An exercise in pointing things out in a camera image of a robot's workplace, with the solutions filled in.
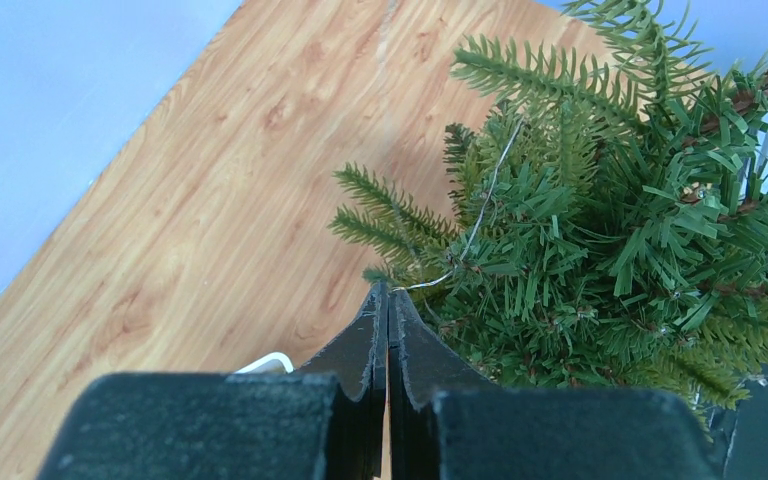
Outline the small green christmas tree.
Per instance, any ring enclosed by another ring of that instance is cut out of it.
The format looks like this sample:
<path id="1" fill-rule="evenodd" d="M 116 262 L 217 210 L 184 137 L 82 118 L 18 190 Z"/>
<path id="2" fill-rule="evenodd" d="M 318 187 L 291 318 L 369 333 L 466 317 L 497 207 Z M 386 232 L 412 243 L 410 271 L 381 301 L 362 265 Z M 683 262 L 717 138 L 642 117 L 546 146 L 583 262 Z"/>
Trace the small green christmas tree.
<path id="1" fill-rule="evenodd" d="M 768 58 L 712 71 L 658 1 L 570 1 L 611 59 L 467 37 L 451 74 L 493 96 L 446 127 L 453 216 L 364 167 L 330 227 L 368 281 L 506 386 L 644 387 L 734 408 L 768 370 Z"/>

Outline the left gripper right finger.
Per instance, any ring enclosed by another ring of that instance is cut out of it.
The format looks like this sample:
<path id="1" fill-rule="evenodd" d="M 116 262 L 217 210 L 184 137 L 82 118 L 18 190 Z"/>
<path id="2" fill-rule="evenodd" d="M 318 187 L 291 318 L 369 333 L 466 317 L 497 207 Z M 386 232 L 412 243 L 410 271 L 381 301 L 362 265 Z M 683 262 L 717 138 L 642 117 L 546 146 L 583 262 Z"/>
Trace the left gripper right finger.
<path id="1" fill-rule="evenodd" d="M 503 388 L 388 299 L 396 479 L 715 479 L 679 397 L 639 388 Z"/>

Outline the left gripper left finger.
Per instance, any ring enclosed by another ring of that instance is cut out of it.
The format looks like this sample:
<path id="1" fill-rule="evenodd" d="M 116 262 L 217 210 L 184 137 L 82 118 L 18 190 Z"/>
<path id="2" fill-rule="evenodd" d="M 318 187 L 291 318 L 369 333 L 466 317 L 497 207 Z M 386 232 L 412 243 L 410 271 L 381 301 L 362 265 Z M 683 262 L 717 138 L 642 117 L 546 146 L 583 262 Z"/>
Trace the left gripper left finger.
<path id="1" fill-rule="evenodd" d="M 121 372 L 67 414 L 42 479 L 371 479 L 381 472 L 388 293 L 291 373 Z"/>

